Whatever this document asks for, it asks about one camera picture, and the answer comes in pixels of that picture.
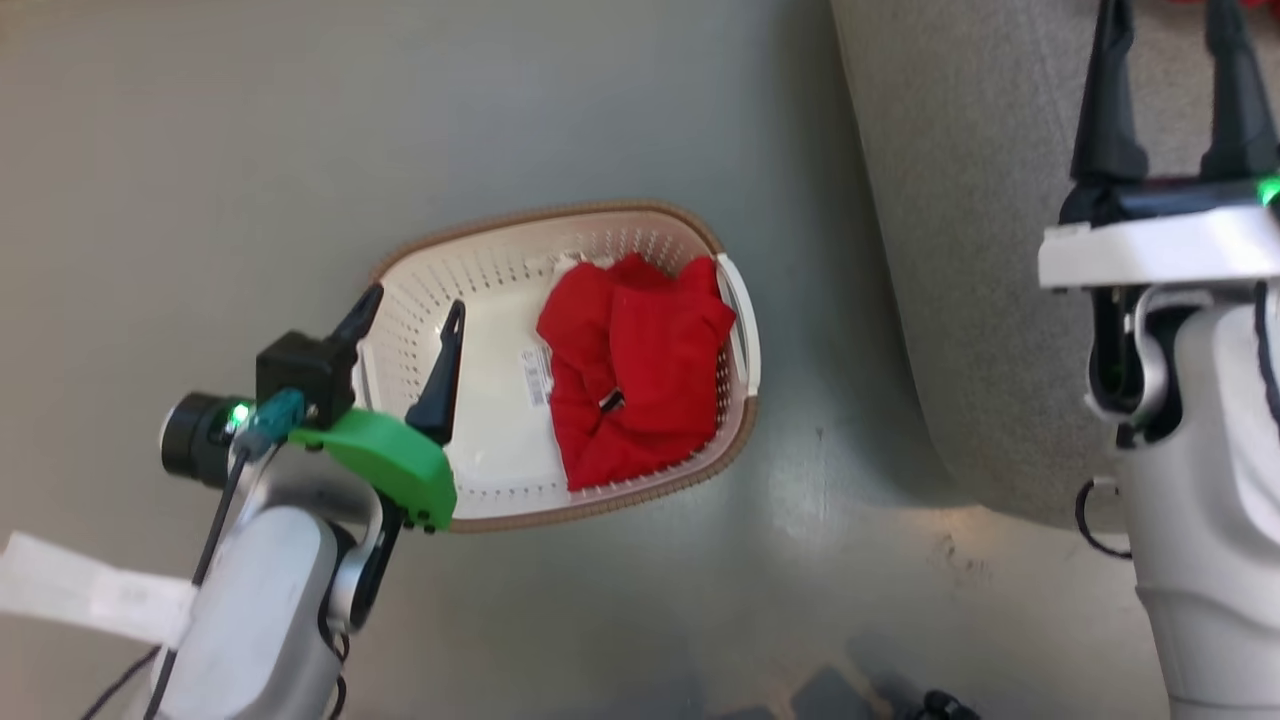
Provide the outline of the white plastic laundry basket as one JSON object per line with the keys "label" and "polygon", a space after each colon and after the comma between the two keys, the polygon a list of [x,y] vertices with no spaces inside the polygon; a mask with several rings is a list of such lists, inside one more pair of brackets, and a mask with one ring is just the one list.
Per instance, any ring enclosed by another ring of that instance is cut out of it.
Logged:
{"label": "white plastic laundry basket", "polygon": [[[572,492],[549,404],[531,407],[520,352],[544,345],[538,315],[575,261],[608,265],[637,252],[669,275],[696,258],[716,263],[735,310],[718,365],[718,430],[686,461],[631,480]],[[372,273],[384,299],[353,373],[360,407],[403,416],[440,350],[449,306],[466,306],[454,433],[445,454],[458,502],[451,532],[545,527],[613,512],[692,488],[728,469],[759,413],[760,334],[745,279],[712,228],[657,200],[539,208],[430,234],[388,255]]]}

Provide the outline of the white barcode sticker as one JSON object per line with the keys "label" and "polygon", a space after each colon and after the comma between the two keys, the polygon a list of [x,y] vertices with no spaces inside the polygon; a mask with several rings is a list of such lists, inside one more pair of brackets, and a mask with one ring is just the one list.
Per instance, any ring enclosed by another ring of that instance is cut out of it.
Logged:
{"label": "white barcode sticker", "polygon": [[520,352],[520,363],[530,406],[545,407],[554,388],[550,348],[545,345],[527,347]]}

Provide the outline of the plain red garment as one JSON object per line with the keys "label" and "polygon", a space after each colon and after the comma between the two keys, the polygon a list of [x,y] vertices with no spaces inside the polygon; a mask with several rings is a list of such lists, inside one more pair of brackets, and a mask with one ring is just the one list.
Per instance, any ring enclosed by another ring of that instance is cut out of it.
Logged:
{"label": "plain red garment", "polygon": [[550,351],[550,421],[570,491],[662,471],[716,437],[735,322],[709,258],[675,275],[637,252],[567,265],[536,332]]}

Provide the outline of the white paper tag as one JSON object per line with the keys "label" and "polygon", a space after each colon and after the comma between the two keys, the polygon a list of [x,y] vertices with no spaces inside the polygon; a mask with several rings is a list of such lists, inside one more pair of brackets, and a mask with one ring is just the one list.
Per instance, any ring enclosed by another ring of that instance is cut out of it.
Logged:
{"label": "white paper tag", "polygon": [[18,618],[174,646],[197,593],[182,578],[114,568],[22,532],[0,551],[0,612]]}

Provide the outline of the grey fabric sofa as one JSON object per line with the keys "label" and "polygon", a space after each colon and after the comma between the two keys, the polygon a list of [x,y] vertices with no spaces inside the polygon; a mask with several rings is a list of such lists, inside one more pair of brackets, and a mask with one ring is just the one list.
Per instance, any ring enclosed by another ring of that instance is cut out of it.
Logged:
{"label": "grey fabric sofa", "polygon": [[972,501],[1065,529],[1108,471],[1088,300],[1037,282],[1100,0],[831,0],[916,397]]}

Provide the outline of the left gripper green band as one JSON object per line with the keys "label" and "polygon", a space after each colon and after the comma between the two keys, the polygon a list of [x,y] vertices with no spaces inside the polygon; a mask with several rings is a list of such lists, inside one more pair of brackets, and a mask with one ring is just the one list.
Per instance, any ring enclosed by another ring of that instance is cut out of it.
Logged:
{"label": "left gripper green band", "polygon": [[[330,343],[353,348],[376,319],[381,283],[370,284],[330,333]],[[442,446],[454,433],[466,306],[451,305],[439,332],[440,350],[404,421],[384,413],[352,407],[328,429],[300,427],[291,443],[317,446],[338,465],[387,496],[419,527],[449,530],[458,496],[454,473]]]}

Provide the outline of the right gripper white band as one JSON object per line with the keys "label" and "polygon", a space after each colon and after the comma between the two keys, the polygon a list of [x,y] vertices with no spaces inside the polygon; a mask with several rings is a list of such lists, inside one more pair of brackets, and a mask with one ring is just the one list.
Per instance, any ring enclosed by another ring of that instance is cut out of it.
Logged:
{"label": "right gripper white band", "polygon": [[[1133,0],[1100,0],[1070,167],[1076,183],[1148,176],[1128,70],[1134,38]],[[1280,136],[1239,0],[1204,0],[1204,42],[1213,105],[1199,177],[1220,182],[1115,190],[1100,219],[1048,228],[1038,251],[1041,287],[1280,278],[1280,176],[1268,176],[1280,169]]]}

